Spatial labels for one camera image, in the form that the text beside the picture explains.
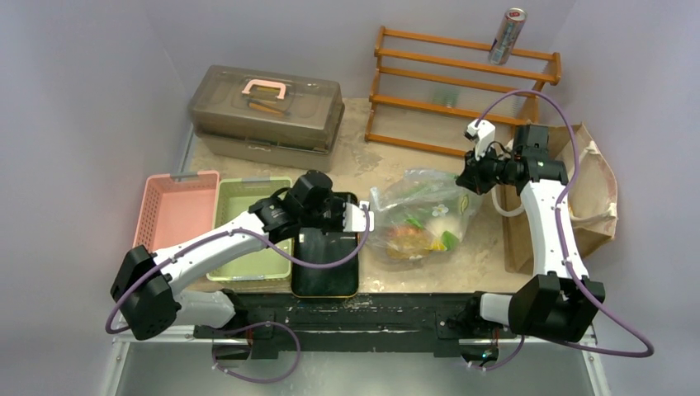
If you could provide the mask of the clear plastic grocery bag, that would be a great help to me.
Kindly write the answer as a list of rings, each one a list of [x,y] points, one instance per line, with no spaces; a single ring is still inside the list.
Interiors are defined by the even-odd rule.
[[[456,184],[457,175],[430,168],[404,172],[385,188],[372,187],[369,202],[374,213],[375,229],[367,246],[389,262],[417,262],[428,257],[447,256],[463,243],[467,229],[479,211],[483,198]],[[426,223],[437,216],[458,216],[466,226],[464,238],[449,233],[436,237],[426,230]],[[394,236],[425,234],[432,239],[431,252],[416,261],[393,260],[385,249]]]

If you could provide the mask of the brown bread piece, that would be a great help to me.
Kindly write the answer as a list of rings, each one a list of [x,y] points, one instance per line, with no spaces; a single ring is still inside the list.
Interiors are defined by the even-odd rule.
[[[425,234],[394,236],[387,243],[386,255],[393,260],[416,261],[431,252],[432,239]]]

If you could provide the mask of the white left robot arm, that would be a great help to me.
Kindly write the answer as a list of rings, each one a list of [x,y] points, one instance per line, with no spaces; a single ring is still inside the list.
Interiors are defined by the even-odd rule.
[[[237,337],[245,329],[246,315],[236,309],[232,293],[198,292],[189,285],[266,248],[289,258],[277,244],[304,228],[368,234],[368,206],[354,204],[332,188],[325,173],[308,171],[291,187],[257,200],[228,223],[189,241],[154,252],[143,245],[131,248],[111,286],[115,305],[106,319],[106,333],[129,331],[143,341],[172,325],[200,325]]]

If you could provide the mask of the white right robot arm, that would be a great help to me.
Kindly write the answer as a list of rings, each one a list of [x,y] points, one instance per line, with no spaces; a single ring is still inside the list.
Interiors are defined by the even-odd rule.
[[[589,279],[575,243],[567,198],[565,164],[549,154],[548,128],[520,125],[512,149],[494,148],[495,127],[471,122],[465,132],[475,147],[465,155],[458,186],[478,195],[496,185],[513,186],[527,216],[533,275],[514,295],[480,292],[463,314],[466,330],[486,334],[495,324],[553,342],[577,342],[605,298],[602,283]]]

